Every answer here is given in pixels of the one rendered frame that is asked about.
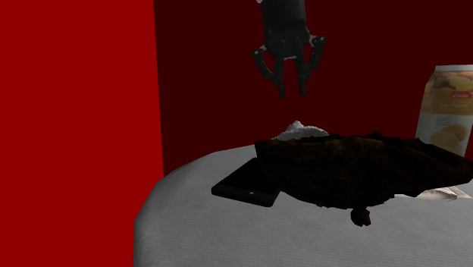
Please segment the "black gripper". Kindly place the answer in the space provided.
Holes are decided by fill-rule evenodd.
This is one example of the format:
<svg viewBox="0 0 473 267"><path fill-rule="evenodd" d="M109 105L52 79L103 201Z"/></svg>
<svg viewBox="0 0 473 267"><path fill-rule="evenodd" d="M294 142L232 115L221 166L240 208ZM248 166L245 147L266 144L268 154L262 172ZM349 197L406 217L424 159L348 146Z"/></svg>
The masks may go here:
<svg viewBox="0 0 473 267"><path fill-rule="evenodd" d="M311 72L320 64L325 36L309 34L306 22L305 0L261 0L259 6L262 13L264 28L264 45L258 47L252 58L265 79L272 80L278 88L279 97L286 96L283 81L284 58L296 56L299 94L306 95L306 81ZM309 42L311 55L306 63L303 45ZM274 70L271 71L264 61L264 53L268 51L274 57Z"/></svg>

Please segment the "white crumpled lump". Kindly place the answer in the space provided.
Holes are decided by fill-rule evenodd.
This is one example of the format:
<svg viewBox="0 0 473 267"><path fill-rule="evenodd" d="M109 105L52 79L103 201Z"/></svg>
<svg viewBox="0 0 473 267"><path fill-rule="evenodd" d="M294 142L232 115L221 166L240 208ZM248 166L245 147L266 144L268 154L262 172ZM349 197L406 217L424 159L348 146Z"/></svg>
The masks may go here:
<svg viewBox="0 0 473 267"><path fill-rule="evenodd" d="M300 121L294 121L287 129L273 137L273 140L300 140L306 137L326 137L329 133L315 126L305 126Z"/></svg>

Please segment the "dark brown crumpled lump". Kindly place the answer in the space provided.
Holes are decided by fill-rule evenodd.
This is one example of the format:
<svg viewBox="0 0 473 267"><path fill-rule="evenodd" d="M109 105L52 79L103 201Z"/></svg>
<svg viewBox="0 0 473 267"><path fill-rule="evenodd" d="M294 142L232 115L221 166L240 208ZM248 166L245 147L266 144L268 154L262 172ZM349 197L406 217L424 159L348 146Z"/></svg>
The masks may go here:
<svg viewBox="0 0 473 267"><path fill-rule="evenodd" d="M359 227L371 224L369 208L395 195L467 184L473 161L419 138L366 135L258 140L263 172L281 191L319 207L348 209Z"/></svg>

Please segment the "black phone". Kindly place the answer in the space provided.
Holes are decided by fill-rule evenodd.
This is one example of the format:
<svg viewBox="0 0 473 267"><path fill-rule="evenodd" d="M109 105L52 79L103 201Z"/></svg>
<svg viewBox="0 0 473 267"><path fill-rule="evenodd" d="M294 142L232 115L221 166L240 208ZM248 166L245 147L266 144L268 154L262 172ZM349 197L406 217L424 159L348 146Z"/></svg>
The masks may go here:
<svg viewBox="0 0 473 267"><path fill-rule="evenodd" d="M216 183L211 193L243 203L272 207L280 189L265 176L258 159L254 157Z"/></svg>

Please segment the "grey bed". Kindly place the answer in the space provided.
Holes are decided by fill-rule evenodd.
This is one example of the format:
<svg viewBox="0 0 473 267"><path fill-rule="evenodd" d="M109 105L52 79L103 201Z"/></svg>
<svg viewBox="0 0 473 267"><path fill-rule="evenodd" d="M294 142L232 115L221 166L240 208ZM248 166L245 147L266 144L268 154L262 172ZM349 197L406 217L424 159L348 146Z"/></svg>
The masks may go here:
<svg viewBox="0 0 473 267"><path fill-rule="evenodd" d="M464 199L390 199L360 228L285 193L270 208L212 195L254 155L214 152L160 180L135 219L133 267L473 267L473 182Z"/></svg>

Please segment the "clear crumpled wrapper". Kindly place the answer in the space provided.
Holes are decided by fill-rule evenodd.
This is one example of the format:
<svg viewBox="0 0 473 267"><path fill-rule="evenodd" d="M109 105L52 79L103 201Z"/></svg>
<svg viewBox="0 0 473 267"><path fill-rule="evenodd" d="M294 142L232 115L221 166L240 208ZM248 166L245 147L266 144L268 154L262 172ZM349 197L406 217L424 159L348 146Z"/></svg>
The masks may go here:
<svg viewBox="0 0 473 267"><path fill-rule="evenodd" d="M471 199L471 197L458 187L453 186L426 190L417 195L416 199L453 201L456 199Z"/></svg>

